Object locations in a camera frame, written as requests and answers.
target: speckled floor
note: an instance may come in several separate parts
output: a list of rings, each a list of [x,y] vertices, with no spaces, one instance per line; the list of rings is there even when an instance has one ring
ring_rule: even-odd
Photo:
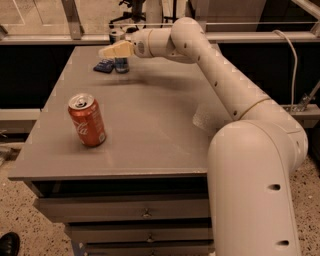
[[[33,208],[35,196],[24,183],[7,179],[12,168],[12,158],[0,167],[0,236],[9,231],[20,235],[19,256],[73,255],[64,226],[52,224]],[[302,256],[320,256],[319,167],[308,156],[290,178]]]

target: cable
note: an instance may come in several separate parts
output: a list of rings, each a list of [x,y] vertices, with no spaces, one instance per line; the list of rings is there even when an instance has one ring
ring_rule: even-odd
[[[298,56],[297,56],[296,50],[294,49],[294,46],[291,43],[291,40],[287,37],[287,35],[285,33],[283,33],[280,30],[274,30],[273,32],[275,32],[279,36],[283,36],[287,40],[288,44],[291,47],[293,56],[294,56],[294,68],[293,68],[292,84],[291,84],[291,106],[290,106],[290,113],[291,113],[292,109],[293,109],[293,103],[294,103],[294,92],[295,92],[296,74],[297,74],[297,66],[298,66]]]

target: gray table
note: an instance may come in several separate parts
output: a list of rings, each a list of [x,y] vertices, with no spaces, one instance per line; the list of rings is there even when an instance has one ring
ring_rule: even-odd
[[[100,47],[76,47],[11,172],[12,180],[205,174],[215,128],[229,121],[195,64],[129,59],[128,74],[92,68]],[[98,100],[108,138],[81,145],[67,112],[74,94]]]
[[[132,57],[129,73],[104,74],[93,71],[99,49],[75,48],[9,178],[31,187],[35,206],[51,221],[65,223],[66,233],[87,244],[88,252],[127,255],[123,245],[136,248],[132,255],[174,255],[172,248],[207,253],[208,242],[172,241],[212,240],[206,185],[195,181],[206,177],[216,129],[231,119],[197,65]],[[67,112],[69,98],[80,92],[96,97],[102,110],[108,137],[96,148],[80,143]],[[123,241],[108,233],[105,225],[114,221],[127,225]],[[159,244],[151,248],[148,237],[137,248],[139,235],[128,237],[129,230],[157,234]]]

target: chair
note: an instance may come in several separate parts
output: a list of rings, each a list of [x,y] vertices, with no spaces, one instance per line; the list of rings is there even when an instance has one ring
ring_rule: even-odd
[[[122,0],[119,5],[126,4],[128,8],[132,8],[131,12],[123,12],[119,18],[113,19],[109,22],[109,27],[114,28],[113,23],[121,20],[132,19],[134,23],[140,20],[145,21],[145,14],[142,12],[142,6],[145,0]]]

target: can lid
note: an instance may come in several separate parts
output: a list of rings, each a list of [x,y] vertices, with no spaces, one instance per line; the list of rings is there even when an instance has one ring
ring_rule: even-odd
[[[94,97],[88,93],[79,93],[69,100],[69,107],[75,110],[86,109],[94,102]]]

